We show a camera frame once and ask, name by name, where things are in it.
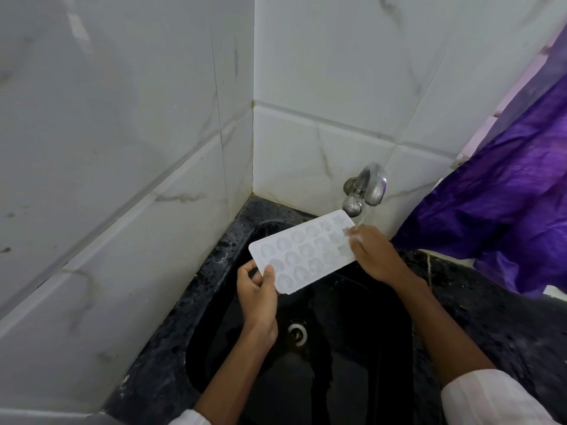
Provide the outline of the person's right hand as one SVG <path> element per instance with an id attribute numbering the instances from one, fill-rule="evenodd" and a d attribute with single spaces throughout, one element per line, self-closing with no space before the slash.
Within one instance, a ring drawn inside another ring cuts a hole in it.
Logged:
<path id="1" fill-rule="evenodd" d="M 408 285 L 411 280 L 416 278 L 415 273 L 408 268 L 392 243 L 378 228 L 375 255 L 372 257 L 355 257 L 355 259 L 372 278 L 396 290 Z"/>

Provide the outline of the person's left hand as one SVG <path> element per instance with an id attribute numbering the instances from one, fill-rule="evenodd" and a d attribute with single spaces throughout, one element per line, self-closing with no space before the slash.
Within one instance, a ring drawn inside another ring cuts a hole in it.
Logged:
<path id="1" fill-rule="evenodd" d="M 248 261 L 237 272 L 237 296 L 245 334 L 253 334 L 263 345 L 271 348 L 278 336 L 278 296 L 264 297 L 262 280 L 263 273 L 259 271 L 256 262 Z"/>

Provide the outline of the white plastic ice cube tray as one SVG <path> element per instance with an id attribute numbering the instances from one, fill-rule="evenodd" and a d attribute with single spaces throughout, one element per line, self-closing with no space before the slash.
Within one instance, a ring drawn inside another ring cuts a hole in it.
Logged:
<path id="1" fill-rule="evenodd" d="M 355 223 L 343 210 L 252 242 L 258 271 L 271 265 L 278 293 L 292 294 L 355 261 L 348 230 Z"/>

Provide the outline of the person's left forearm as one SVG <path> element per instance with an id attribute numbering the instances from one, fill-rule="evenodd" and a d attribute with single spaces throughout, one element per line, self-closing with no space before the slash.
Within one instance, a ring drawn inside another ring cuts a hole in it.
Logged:
<path id="1" fill-rule="evenodd" d="M 246 322 L 194 409 L 211 425 L 237 425 L 262 364 L 278 335 L 275 318 Z"/>

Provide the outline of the person's right forearm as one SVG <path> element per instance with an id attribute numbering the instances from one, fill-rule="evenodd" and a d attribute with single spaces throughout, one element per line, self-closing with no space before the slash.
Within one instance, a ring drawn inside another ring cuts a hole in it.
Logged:
<path id="1" fill-rule="evenodd" d="M 391 286 L 415 324 L 443 388 L 468 373 L 496 369 L 422 278 L 405 272 Z"/>

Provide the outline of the silver sink drain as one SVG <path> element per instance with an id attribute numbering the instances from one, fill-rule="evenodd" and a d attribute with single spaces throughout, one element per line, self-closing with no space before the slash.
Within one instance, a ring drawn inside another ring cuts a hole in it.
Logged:
<path id="1" fill-rule="evenodd" d="M 300 348 L 307 342 L 307 330 L 303 322 L 294 321 L 287 328 L 287 340 L 289 345 Z"/>

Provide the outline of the black granite sink basin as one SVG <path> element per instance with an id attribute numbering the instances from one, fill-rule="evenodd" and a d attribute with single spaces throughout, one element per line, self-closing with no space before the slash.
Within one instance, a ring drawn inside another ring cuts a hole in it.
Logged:
<path id="1" fill-rule="evenodd" d="M 238 421 L 242 425 L 413 425 L 412 324 L 393 290 L 353 261 L 344 211 L 294 227 L 268 222 L 226 262 L 219 290 L 185 355 L 202 393 L 243 328 L 237 269 L 273 266 L 278 338 Z"/>

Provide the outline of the purple satin curtain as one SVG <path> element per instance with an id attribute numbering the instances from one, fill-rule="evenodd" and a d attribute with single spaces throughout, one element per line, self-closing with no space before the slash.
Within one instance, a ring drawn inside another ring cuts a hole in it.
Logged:
<path id="1" fill-rule="evenodd" d="M 473 156 L 411 212 L 393 244 L 474 268 L 509 291 L 567 294 L 567 23 Z"/>

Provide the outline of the silver metal wall tap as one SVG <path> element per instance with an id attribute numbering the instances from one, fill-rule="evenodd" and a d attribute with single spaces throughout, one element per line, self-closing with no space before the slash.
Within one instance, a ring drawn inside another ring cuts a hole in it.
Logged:
<path id="1" fill-rule="evenodd" d="M 377 207 L 384 199 L 387 187 L 386 170 L 379 163 L 367 164 L 358 177 L 348 179 L 343 186 L 346 198 L 343 200 L 343 211 L 356 218 L 363 213 L 366 206 Z"/>

